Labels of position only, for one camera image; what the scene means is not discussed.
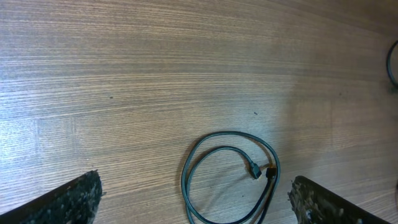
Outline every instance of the wooden table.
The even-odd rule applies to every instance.
[[[397,12],[387,0],[2,0],[0,213],[98,169],[95,223],[187,223],[190,147],[235,130],[282,164],[265,223],[297,222],[296,175],[397,223],[398,92],[385,68]],[[241,138],[199,153],[220,144],[268,163]],[[221,152],[198,168],[191,199],[231,222],[264,186]]]

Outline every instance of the cord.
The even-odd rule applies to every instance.
[[[395,49],[395,47],[396,47],[397,44],[398,44],[398,40],[392,45],[392,47],[391,47],[390,50],[388,51],[387,60],[386,60],[388,77],[390,78],[391,83],[392,83],[396,88],[398,88],[398,83],[397,83],[396,79],[394,78],[394,76],[393,76],[393,74],[392,74],[392,70],[391,70],[391,55],[392,55],[392,52],[394,51],[394,49]]]
[[[219,147],[216,147],[214,149],[211,149],[210,151],[206,152],[206,154],[202,158],[200,158],[198,161],[196,161],[196,163],[191,168],[190,172],[188,171],[188,167],[189,167],[189,165],[191,163],[192,157],[193,157],[195,151],[200,146],[200,144],[203,143],[204,141],[206,141],[209,138],[212,138],[212,137],[215,137],[215,136],[224,136],[224,135],[242,136],[242,137],[251,139],[253,141],[256,141],[256,142],[262,144],[263,146],[265,146],[271,152],[271,154],[272,154],[272,156],[273,156],[273,158],[275,160],[275,167],[267,168],[267,172],[266,172],[267,184],[266,184],[266,187],[265,187],[264,191],[262,192],[259,200],[257,201],[255,206],[253,207],[253,209],[245,217],[239,219],[238,221],[231,222],[231,223],[225,223],[225,224],[240,224],[240,223],[244,223],[244,222],[248,221],[257,212],[257,209],[260,207],[261,203],[265,199],[264,208],[262,209],[262,213],[261,213],[260,219],[259,219],[259,221],[257,223],[257,224],[260,224],[260,223],[262,223],[262,221],[264,220],[264,218],[266,216],[266,213],[267,213],[269,204],[271,202],[272,196],[274,195],[274,192],[275,192],[276,187],[278,185],[278,181],[279,181],[279,177],[280,177],[279,159],[278,159],[278,156],[277,156],[275,150],[273,150],[273,148],[271,148],[271,146],[268,145],[268,143],[266,143],[264,140],[262,140],[259,137],[253,136],[251,134],[242,133],[242,132],[239,132],[239,131],[219,131],[219,132],[207,134],[206,136],[203,136],[201,139],[199,139],[196,142],[196,144],[193,146],[193,148],[191,150],[191,153],[188,155],[188,158],[185,161],[184,167],[182,169],[181,189],[182,189],[182,196],[184,198],[185,205],[186,205],[187,216],[188,216],[189,222],[191,224],[195,224],[195,222],[193,221],[193,218],[192,218],[192,214],[194,214],[194,216],[196,216],[203,223],[206,223],[206,224],[221,224],[221,223],[216,223],[216,222],[209,221],[205,217],[200,215],[198,213],[198,211],[196,211],[196,209],[192,206],[191,201],[189,201],[189,190],[190,190],[190,185],[191,185],[193,174],[195,173],[195,171],[196,171],[197,167],[199,166],[199,164],[203,160],[205,160],[208,156],[210,156],[211,154],[213,154],[215,152],[218,152],[218,151],[222,151],[222,150],[235,151],[235,152],[241,154],[245,158],[245,160],[247,160],[249,162],[249,165],[250,165],[250,168],[251,168],[251,174],[252,174],[252,176],[255,179],[258,179],[261,176],[261,171],[260,171],[260,168],[258,167],[258,165],[256,163],[254,163],[244,151],[242,151],[241,149],[238,149],[236,147],[232,147],[232,146],[219,146]]]

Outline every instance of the looped black wire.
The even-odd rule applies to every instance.
[[[236,151],[236,152],[240,153],[250,164],[253,163],[253,161],[249,158],[249,156],[244,151],[242,151],[242,150],[240,150],[240,149],[238,149],[236,147],[220,146],[220,147],[216,147],[216,148],[208,151],[201,159],[199,159],[193,165],[193,167],[192,167],[192,169],[189,172],[189,175],[187,177],[187,171],[188,171],[189,163],[192,160],[192,157],[193,157],[195,151],[197,150],[197,148],[199,147],[199,145],[203,141],[208,139],[208,138],[215,137],[215,136],[221,136],[221,135],[237,135],[237,136],[242,136],[242,137],[249,138],[249,139],[252,139],[254,141],[257,141],[258,143],[260,143],[263,146],[265,146],[271,152],[272,156],[274,157],[275,166],[276,166],[276,169],[277,169],[277,174],[276,174],[275,179],[274,180],[272,180],[272,179],[268,179],[267,180],[267,185],[266,185],[264,191],[262,192],[262,194],[260,196],[260,199],[257,201],[256,205],[253,207],[253,209],[245,217],[241,218],[238,221],[231,222],[231,223],[226,223],[226,224],[240,224],[240,223],[243,223],[243,222],[246,222],[247,220],[249,220],[256,213],[256,211],[259,208],[259,206],[261,205],[262,201],[265,199],[265,197],[266,197],[266,195],[267,195],[267,193],[269,191],[269,188],[271,188],[271,191],[269,192],[268,197],[266,198],[266,202],[264,204],[264,208],[262,209],[261,217],[260,217],[260,219],[258,221],[258,223],[262,223],[262,221],[264,220],[265,215],[267,213],[267,209],[268,209],[268,206],[269,206],[269,204],[271,202],[272,196],[274,195],[274,192],[276,190],[276,186],[278,184],[278,181],[279,181],[280,163],[279,163],[279,159],[277,157],[276,152],[273,150],[273,148],[271,148],[270,145],[268,145],[268,143],[266,143],[265,141],[263,141],[262,139],[260,139],[260,138],[258,138],[256,136],[253,136],[253,135],[248,134],[248,133],[242,133],[242,132],[239,132],[239,131],[220,131],[220,132],[215,132],[215,133],[208,134],[208,135],[202,137],[201,139],[199,139],[199,141],[192,148],[191,153],[189,154],[187,160],[185,161],[185,164],[184,164],[184,167],[183,167],[183,170],[182,170],[182,175],[181,175],[182,195],[183,195],[183,198],[184,198],[184,201],[185,201],[185,205],[186,205],[186,209],[187,209],[187,217],[189,219],[189,222],[191,224],[194,224],[194,221],[193,221],[193,218],[192,218],[192,215],[191,215],[191,213],[193,213],[194,216],[196,216],[203,223],[206,223],[206,224],[220,224],[220,223],[215,223],[215,222],[209,221],[205,217],[200,215],[195,210],[195,208],[192,206],[191,202],[189,201],[190,183],[192,181],[193,174],[194,174],[195,170],[197,169],[197,167],[199,166],[199,164],[204,159],[206,159],[209,155],[211,155],[212,153],[217,152],[217,151],[232,150],[232,151]]]
[[[391,70],[391,55],[392,52],[394,51],[396,45],[398,44],[398,40],[392,45],[392,47],[390,48],[390,50],[388,51],[387,54],[387,60],[386,60],[386,66],[387,66],[387,74],[388,77],[390,78],[391,83],[398,88],[398,83],[396,81],[396,79],[394,78],[394,75],[392,74],[392,70]]]

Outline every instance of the cable connector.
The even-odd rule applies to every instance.
[[[267,172],[266,172],[266,177],[268,179],[273,179],[273,178],[275,178],[276,173],[277,173],[276,167],[268,167]]]
[[[261,176],[260,167],[256,163],[250,164],[251,175],[257,180]]]

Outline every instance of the wire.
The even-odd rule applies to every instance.
[[[278,156],[277,156],[275,150],[273,150],[273,148],[270,145],[268,145],[268,143],[266,143],[264,140],[262,140],[259,137],[253,136],[253,135],[248,134],[248,133],[242,133],[242,132],[239,132],[239,131],[219,131],[219,132],[207,134],[206,136],[203,136],[201,139],[199,139],[196,142],[196,144],[193,146],[193,148],[191,150],[191,153],[188,155],[188,158],[185,161],[184,167],[182,169],[181,190],[182,190],[182,196],[183,196],[184,201],[185,201],[186,210],[187,210],[187,217],[189,219],[189,222],[191,224],[195,224],[195,222],[193,221],[193,217],[192,217],[192,214],[194,214],[194,216],[196,216],[203,223],[206,223],[206,224],[220,224],[220,223],[209,221],[205,217],[200,215],[199,212],[196,211],[196,209],[192,206],[191,201],[189,200],[189,190],[190,190],[190,184],[191,184],[191,181],[192,181],[193,174],[195,173],[195,171],[196,171],[197,167],[199,166],[199,164],[204,159],[206,159],[208,156],[210,156],[211,154],[213,154],[215,152],[218,152],[218,151],[222,151],[222,150],[232,150],[232,151],[235,151],[237,153],[240,153],[249,162],[249,164],[251,166],[251,172],[252,172],[253,177],[255,179],[257,179],[261,175],[261,171],[259,170],[257,164],[255,164],[244,151],[242,151],[241,149],[238,149],[236,147],[232,147],[232,146],[219,146],[219,147],[216,147],[214,149],[211,149],[210,151],[206,152],[206,154],[202,158],[200,158],[198,161],[196,161],[196,163],[191,168],[190,172],[188,171],[188,168],[189,168],[189,165],[191,163],[192,157],[193,157],[195,151],[200,146],[200,144],[203,143],[204,141],[206,141],[209,138],[212,138],[212,137],[215,137],[215,136],[224,136],[224,135],[242,136],[242,137],[251,139],[253,141],[256,141],[256,142],[262,144],[263,146],[265,146],[271,152],[271,154],[272,154],[272,156],[273,156],[273,158],[275,160],[275,166],[276,167],[271,167],[271,168],[267,169],[267,174],[266,174],[266,176],[267,176],[267,184],[266,184],[266,187],[265,187],[264,191],[262,192],[259,200],[257,201],[255,206],[253,207],[253,209],[245,217],[243,217],[243,218],[241,218],[241,219],[239,219],[239,220],[237,220],[235,222],[225,223],[225,224],[240,224],[240,223],[244,223],[244,222],[248,221],[257,212],[257,210],[260,207],[261,203],[265,200],[264,207],[263,207],[263,209],[261,211],[260,219],[259,219],[259,221],[257,223],[257,224],[260,224],[260,223],[262,223],[262,221],[264,220],[264,218],[266,216],[266,213],[267,213],[269,204],[271,202],[272,196],[274,195],[274,192],[275,192],[276,187],[278,185],[278,181],[279,181],[279,177],[280,177],[280,163],[279,163],[279,159],[278,159]]]
[[[398,44],[398,40],[392,45],[392,47],[390,48],[390,50],[388,51],[387,54],[387,60],[386,60],[386,65],[387,65],[387,74],[388,77],[390,77],[391,83],[398,88],[398,83],[396,81],[396,79],[394,78],[393,74],[392,74],[392,70],[391,70],[391,55],[392,52],[394,51],[396,45]]]

